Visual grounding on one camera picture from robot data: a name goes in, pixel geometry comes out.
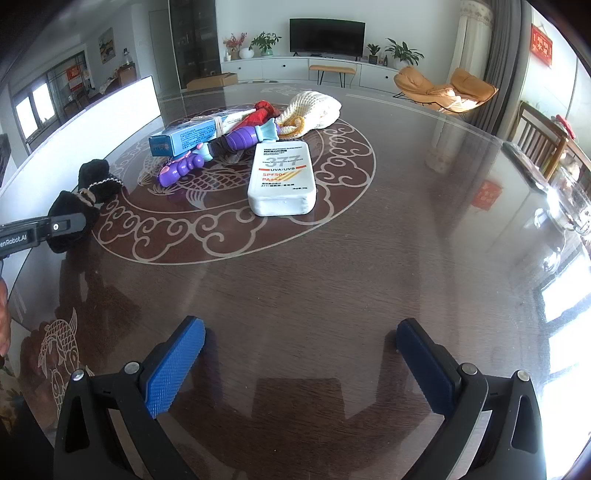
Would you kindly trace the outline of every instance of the purple toy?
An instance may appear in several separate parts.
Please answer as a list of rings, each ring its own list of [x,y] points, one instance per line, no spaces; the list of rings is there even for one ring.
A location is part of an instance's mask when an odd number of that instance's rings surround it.
[[[202,168],[205,162],[221,154],[236,153],[262,141],[279,140],[278,129],[275,119],[271,118],[260,127],[240,127],[220,138],[200,143],[194,149],[170,158],[158,175],[160,185],[170,187],[192,169]]]
[[[172,157],[158,175],[160,185],[170,187],[180,177],[185,176],[194,168],[203,168],[205,161],[201,155],[197,155],[190,150],[176,157]]]

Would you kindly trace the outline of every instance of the red cloth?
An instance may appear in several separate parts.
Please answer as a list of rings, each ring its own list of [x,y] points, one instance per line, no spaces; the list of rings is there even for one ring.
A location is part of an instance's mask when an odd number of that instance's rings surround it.
[[[562,115],[556,115],[556,120],[563,124],[570,138],[577,140],[577,136],[574,134],[573,127],[570,126],[570,123],[568,123]]]
[[[265,124],[270,118],[278,117],[281,112],[269,102],[261,100],[255,104],[256,112],[248,115],[242,122],[235,126],[232,131],[240,127],[256,127]]]

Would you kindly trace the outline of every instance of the cardboard box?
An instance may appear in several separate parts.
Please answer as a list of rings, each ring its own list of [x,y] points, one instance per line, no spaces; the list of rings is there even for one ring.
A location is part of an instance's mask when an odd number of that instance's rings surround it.
[[[228,85],[236,85],[238,83],[238,75],[235,73],[222,73],[221,75],[211,75],[210,77],[202,77],[200,79],[191,80],[187,84],[188,90],[205,90],[206,88],[227,87]]]
[[[153,157],[175,157],[201,142],[227,134],[254,111],[230,109],[213,115],[196,116],[188,122],[165,128],[148,138],[150,152]]]

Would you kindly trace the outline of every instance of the gray curtain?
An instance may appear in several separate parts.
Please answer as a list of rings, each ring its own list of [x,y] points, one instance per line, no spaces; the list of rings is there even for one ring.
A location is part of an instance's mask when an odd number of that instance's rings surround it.
[[[505,113],[517,65],[521,35],[521,1],[488,0],[488,4],[495,14],[495,24],[492,27],[491,50],[484,81],[494,85],[499,91],[489,102],[476,110],[470,123],[496,135]]]
[[[8,134],[0,134],[0,187],[4,181],[4,174],[10,159],[10,143],[8,142]]]

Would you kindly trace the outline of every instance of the leather chair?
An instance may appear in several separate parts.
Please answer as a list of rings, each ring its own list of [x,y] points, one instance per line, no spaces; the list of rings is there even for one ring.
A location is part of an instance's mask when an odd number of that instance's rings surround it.
[[[460,114],[490,100],[498,89],[466,70],[456,69],[450,83],[433,85],[416,68],[404,67],[394,76],[402,93],[437,112]]]

